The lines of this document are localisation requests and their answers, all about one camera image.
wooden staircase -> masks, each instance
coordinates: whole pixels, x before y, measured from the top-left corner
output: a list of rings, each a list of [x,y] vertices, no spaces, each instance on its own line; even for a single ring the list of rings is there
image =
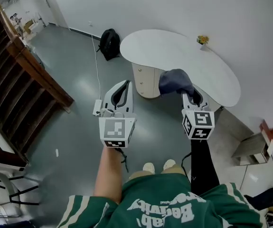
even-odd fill
[[[51,115],[73,99],[23,45],[0,6],[0,132],[25,154]]]

door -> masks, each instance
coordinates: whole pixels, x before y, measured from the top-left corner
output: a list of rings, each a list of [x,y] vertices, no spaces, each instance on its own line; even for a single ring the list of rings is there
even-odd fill
[[[45,0],[50,8],[57,26],[69,28],[56,0]]]

small yellow object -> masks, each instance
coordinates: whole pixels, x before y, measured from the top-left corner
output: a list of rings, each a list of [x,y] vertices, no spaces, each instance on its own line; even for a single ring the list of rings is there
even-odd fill
[[[198,36],[198,38],[197,38],[197,42],[199,44],[202,44],[202,45],[207,44],[208,41],[209,41],[209,37],[208,36]]]

backpack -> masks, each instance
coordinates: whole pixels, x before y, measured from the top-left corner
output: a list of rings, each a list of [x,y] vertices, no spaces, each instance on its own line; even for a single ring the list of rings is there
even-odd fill
[[[121,40],[119,39],[119,35],[115,32],[114,29],[106,30],[102,38],[100,39],[99,49],[97,51],[101,51],[106,58],[107,61],[110,59],[117,57],[119,54],[119,45]]]

sleeve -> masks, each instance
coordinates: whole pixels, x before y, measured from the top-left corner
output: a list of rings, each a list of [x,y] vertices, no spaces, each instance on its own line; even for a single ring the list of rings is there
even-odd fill
[[[103,197],[70,196],[66,211],[57,228],[92,228],[109,222],[118,205]]]
[[[213,203],[217,215],[223,222],[237,228],[267,228],[265,217],[257,211],[234,183],[219,185],[201,195]]]

